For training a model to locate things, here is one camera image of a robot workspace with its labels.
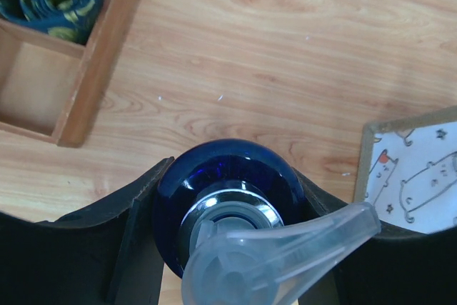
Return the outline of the orange blue pump bottle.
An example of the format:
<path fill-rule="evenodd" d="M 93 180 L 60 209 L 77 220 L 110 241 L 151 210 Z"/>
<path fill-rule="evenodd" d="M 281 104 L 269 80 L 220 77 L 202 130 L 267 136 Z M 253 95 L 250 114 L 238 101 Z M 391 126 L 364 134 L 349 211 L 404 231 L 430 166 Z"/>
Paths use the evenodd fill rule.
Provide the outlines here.
<path fill-rule="evenodd" d="M 252 141 L 219 139 L 175 159 L 152 210 L 157 248 L 185 304 L 292 304 L 381 230 L 366 202 L 317 219 L 292 167 Z"/>

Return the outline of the brown canvas bag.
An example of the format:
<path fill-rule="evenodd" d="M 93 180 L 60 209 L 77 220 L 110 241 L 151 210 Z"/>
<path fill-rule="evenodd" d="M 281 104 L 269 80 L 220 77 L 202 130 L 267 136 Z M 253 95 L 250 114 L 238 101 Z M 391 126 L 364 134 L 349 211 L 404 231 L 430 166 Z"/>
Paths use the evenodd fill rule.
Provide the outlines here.
<path fill-rule="evenodd" d="M 456 107 L 365 124 L 353 200 L 418 233 L 456 227 Z"/>

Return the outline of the wooden compartment tray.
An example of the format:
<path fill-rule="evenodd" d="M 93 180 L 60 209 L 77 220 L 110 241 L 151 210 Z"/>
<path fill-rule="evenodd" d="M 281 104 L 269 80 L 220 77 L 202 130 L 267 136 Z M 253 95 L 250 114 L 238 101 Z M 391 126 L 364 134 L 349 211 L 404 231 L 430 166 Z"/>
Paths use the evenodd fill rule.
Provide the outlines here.
<path fill-rule="evenodd" d="M 1 20 L 1 130 L 84 143 L 139 0 L 105 0 L 86 44 Z"/>

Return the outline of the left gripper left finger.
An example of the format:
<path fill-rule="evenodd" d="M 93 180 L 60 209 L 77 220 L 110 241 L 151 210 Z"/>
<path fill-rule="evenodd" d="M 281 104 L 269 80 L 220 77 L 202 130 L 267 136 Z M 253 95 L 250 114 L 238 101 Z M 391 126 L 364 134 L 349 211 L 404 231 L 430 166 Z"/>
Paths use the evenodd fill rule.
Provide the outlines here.
<path fill-rule="evenodd" d="M 151 228 L 165 158 L 55 221 L 1 215 L 3 304 L 157 304 L 164 262 Z"/>

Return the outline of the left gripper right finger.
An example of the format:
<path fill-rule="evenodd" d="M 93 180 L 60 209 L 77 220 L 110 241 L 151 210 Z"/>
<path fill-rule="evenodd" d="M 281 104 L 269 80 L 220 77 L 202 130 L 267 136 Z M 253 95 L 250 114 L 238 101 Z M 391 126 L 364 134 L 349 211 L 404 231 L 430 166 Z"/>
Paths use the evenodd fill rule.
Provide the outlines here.
<path fill-rule="evenodd" d="M 381 233 L 303 294 L 300 304 L 455 304 L 456 228 Z"/>

